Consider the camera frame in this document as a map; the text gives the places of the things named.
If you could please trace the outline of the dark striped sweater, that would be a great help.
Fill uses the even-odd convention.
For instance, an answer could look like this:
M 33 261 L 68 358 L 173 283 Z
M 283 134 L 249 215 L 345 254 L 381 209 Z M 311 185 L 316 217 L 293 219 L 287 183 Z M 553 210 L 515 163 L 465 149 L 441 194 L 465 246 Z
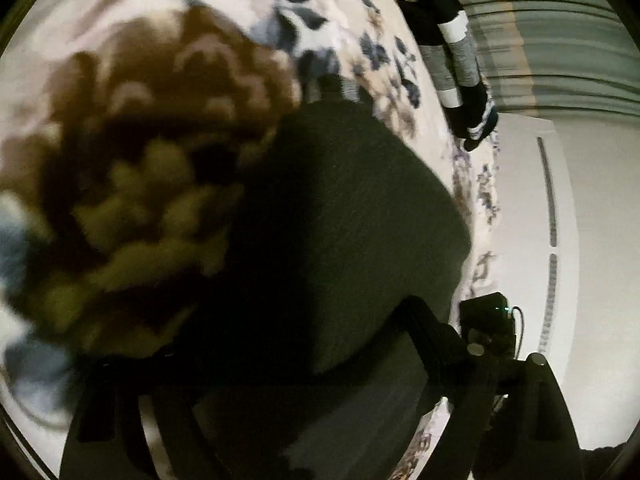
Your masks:
M 396 309 L 416 295 L 448 318 L 468 228 L 356 82 L 308 92 L 182 332 L 200 479 L 386 479 L 432 404 Z

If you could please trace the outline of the white bed footboard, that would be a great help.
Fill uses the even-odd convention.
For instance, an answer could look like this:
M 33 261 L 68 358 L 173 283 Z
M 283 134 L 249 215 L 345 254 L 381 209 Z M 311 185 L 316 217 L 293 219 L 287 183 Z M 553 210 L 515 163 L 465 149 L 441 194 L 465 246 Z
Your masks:
M 550 120 L 502 114 L 498 137 L 498 289 L 524 313 L 520 357 L 542 354 L 562 382 L 574 341 L 579 288 L 570 173 Z

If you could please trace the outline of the striped teal beige curtain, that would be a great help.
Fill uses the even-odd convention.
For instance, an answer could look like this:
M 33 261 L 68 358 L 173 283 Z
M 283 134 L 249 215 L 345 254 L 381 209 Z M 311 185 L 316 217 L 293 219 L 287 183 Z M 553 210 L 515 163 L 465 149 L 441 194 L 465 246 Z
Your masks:
M 639 118 L 639 49 L 605 0 L 460 0 L 503 113 Z

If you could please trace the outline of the black grey white blocked garment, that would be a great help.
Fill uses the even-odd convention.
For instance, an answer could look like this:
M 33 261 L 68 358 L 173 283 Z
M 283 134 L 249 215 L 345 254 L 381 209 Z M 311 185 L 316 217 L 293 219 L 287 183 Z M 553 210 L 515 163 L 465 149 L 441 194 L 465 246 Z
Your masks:
M 478 64 L 459 0 L 398 0 L 452 134 L 472 152 L 495 130 L 498 112 Z

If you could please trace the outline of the floral bed blanket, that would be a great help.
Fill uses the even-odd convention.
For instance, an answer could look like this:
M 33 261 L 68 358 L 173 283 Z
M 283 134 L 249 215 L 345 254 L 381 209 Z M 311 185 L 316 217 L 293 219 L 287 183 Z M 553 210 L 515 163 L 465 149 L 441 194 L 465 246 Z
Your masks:
M 472 237 L 460 298 L 492 279 L 495 133 L 468 151 L 400 7 L 411 0 L 20 0 L 1 33 L 1 341 L 29 325 L 84 349 L 149 352 L 178 312 L 115 337 L 108 292 L 209 278 L 224 211 L 305 86 L 372 102 Z

